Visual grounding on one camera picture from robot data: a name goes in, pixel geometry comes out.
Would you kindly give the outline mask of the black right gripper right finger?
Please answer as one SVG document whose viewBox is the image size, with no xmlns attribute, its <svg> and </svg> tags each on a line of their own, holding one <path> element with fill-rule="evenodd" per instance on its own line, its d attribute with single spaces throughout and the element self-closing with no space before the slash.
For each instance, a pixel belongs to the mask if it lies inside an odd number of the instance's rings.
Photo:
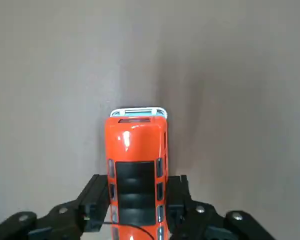
<svg viewBox="0 0 300 240">
<path fill-rule="evenodd" d="M 225 216 L 209 203 L 195 201 L 186 175 L 169 176 L 166 221 L 171 240 L 273 240 L 249 213 L 230 210 Z"/>
</svg>

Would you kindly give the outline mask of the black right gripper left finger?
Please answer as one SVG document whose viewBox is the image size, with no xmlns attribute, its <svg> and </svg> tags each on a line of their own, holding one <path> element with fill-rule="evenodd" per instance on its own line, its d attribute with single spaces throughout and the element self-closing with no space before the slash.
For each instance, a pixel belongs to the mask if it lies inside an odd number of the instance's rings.
<svg viewBox="0 0 300 240">
<path fill-rule="evenodd" d="M 8 217 L 0 223 L 0 240 L 79 240 L 83 233 L 100 231 L 109 205 L 108 177 L 95 174 L 76 199 L 43 217 L 32 211 Z"/>
</svg>

